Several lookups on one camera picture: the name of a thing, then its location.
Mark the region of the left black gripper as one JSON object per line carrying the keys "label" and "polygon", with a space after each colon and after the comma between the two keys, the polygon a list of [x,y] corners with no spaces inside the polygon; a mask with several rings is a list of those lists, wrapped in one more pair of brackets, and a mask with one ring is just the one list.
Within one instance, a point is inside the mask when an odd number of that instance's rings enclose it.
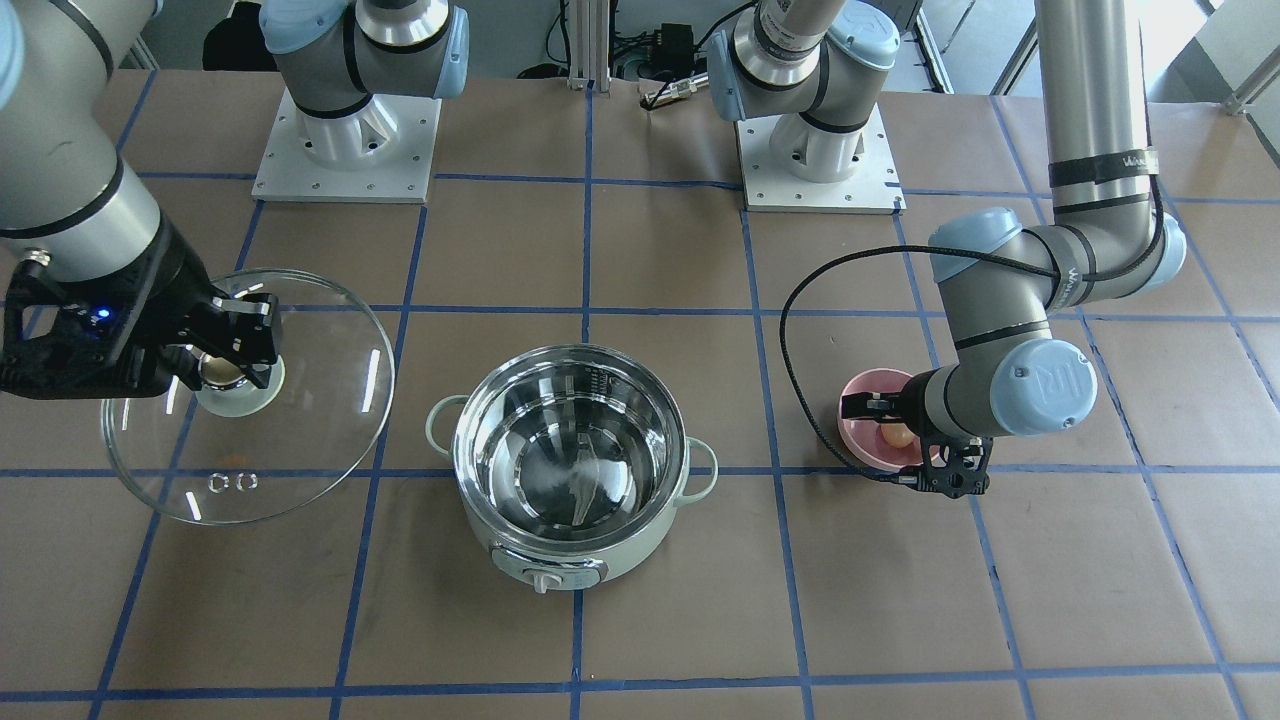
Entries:
{"label": "left black gripper", "polygon": [[854,392],[840,398],[840,419],[905,423],[914,433],[928,433],[927,382],[908,382],[895,392]]}

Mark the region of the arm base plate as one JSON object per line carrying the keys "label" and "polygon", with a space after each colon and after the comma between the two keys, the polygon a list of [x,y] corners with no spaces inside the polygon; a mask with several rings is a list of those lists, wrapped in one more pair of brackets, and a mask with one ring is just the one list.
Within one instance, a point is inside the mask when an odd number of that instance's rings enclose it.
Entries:
{"label": "arm base plate", "polygon": [[797,114],[740,120],[735,131],[749,211],[888,215],[906,209],[878,106],[852,133],[818,129]]}
{"label": "arm base plate", "polygon": [[264,202],[421,205],[442,105],[374,95],[349,117],[323,119],[283,94],[251,193]]}

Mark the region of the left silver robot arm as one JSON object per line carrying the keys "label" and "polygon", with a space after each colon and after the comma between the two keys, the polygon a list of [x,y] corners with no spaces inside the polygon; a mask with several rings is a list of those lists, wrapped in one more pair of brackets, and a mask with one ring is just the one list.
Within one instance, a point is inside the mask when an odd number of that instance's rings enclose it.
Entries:
{"label": "left silver robot arm", "polygon": [[[859,131],[864,102],[840,88],[879,68],[835,31],[841,1],[762,1],[712,37],[710,87],[727,120],[794,114],[824,135]],[[1038,1],[1036,27],[1053,219],[1024,227],[1006,208],[941,225],[931,265],[957,354],[899,391],[841,401],[849,420],[900,421],[925,438],[1036,437],[1094,406],[1091,360],[1050,316],[1158,287],[1185,237],[1164,213],[1142,69],[1125,1]]]}

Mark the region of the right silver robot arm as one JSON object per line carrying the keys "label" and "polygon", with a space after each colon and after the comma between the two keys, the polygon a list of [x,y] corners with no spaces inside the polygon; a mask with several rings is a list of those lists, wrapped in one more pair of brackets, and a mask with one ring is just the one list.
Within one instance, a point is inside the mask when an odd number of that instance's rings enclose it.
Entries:
{"label": "right silver robot arm", "polygon": [[[93,119],[157,1],[3,4],[3,389],[27,398],[146,398],[180,382],[243,416],[285,379],[279,301],[219,290]],[[285,82],[255,196],[425,199],[440,102],[468,73],[448,1],[266,1]]]}

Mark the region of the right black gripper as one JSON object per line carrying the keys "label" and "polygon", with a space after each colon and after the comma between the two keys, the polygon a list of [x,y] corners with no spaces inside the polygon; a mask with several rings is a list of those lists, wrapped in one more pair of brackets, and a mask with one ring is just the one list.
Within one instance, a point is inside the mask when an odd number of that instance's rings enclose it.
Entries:
{"label": "right black gripper", "polygon": [[[193,392],[266,389],[273,365],[261,363],[279,359],[276,297],[221,296],[170,222],[140,258],[96,279],[55,281],[51,263],[22,259],[5,292],[3,391],[147,398],[174,380]],[[189,346],[210,318],[212,354]]]}

